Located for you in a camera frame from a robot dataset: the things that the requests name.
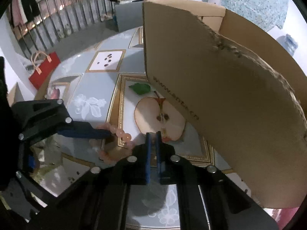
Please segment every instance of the apple slice picture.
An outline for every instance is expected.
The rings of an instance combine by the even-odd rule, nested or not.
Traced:
[[[185,118],[165,98],[142,98],[134,117],[142,134],[161,131],[163,142],[178,140],[185,129]]]

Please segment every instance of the white flower pattern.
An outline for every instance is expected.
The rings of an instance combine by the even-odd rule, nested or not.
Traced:
[[[150,199],[142,200],[142,203],[148,208],[147,215],[151,218],[158,216],[160,223],[165,225],[165,227],[173,225],[179,220],[177,209],[171,207],[175,206],[177,200],[174,188],[175,185],[169,185],[166,193],[165,186],[161,186],[159,183],[151,180],[149,183],[149,190],[156,197],[152,198],[151,196]]]
[[[96,99],[94,97],[90,97],[86,99],[86,96],[83,94],[79,94],[73,100],[74,105],[77,107],[75,112],[76,114],[81,114],[83,120],[85,120],[87,114],[90,112],[94,117],[101,117],[100,107],[104,107],[106,105],[105,99]]]
[[[71,68],[72,68],[72,65],[75,64],[76,62],[76,59],[79,58],[81,55],[78,54],[78,55],[75,55],[73,56],[71,59],[68,59],[65,64],[62,64],[62,73],[63,74],[66,74],[68,73]]]
[[[118,39],[118,38],[122,38],[122,39],[130,39],[132,37],[132,35],[130,33],[120,33],[114,36],[111,36],[109,39]]]

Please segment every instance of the cardboard flap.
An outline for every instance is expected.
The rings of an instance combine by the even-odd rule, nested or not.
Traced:
[[[298,207],[307,191],[307,127],[291,87],[254,52],[169,3],[143,5],[149,82],[263,206]]]
[[[9,106],[12,106],[16,102],[24,101],[18,83],[16,83],[7,94],[7,101],[9,103]]]
[[[307,112],[307,77],[292,56],[275,39],[260,27],[229,10],[226,10],[219,33],[252,50],[269,63],[287,80],[303,111]]]
[[[189,11],[216,32],[219,31],[226,12],[223,6],[192,0],[152,0],[151,2]]]

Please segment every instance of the bag handle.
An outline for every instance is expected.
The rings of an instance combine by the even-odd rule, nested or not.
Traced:
[[[48,62],[51,62],[51,57],[50,57],[49,55],[47,55],[45,52],[43,52],[43,51],[37,51],[36,53],[33,53],[33,54],[31,55],[31,63],[33,64],[34,69],[38,72],[38,74],[41,74],[42,71],[41,71],[41,69],[40,69],[39,67],[37,67],[37,66],[35,65],[35,62],[36,62],[37,57],[38,57],[40,54],[45,55],[45,56],[47,57]]]

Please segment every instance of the pink fabric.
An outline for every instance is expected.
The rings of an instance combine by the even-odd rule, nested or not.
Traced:
[[[22,17],[19,10],[18,0],[12,0],[12,14],[13,14],[13,24],[18,26],[23,25]]]
[[[298,208],[274,209],[272,218],[276,220],[279,230],[282,230],[292,219]]]

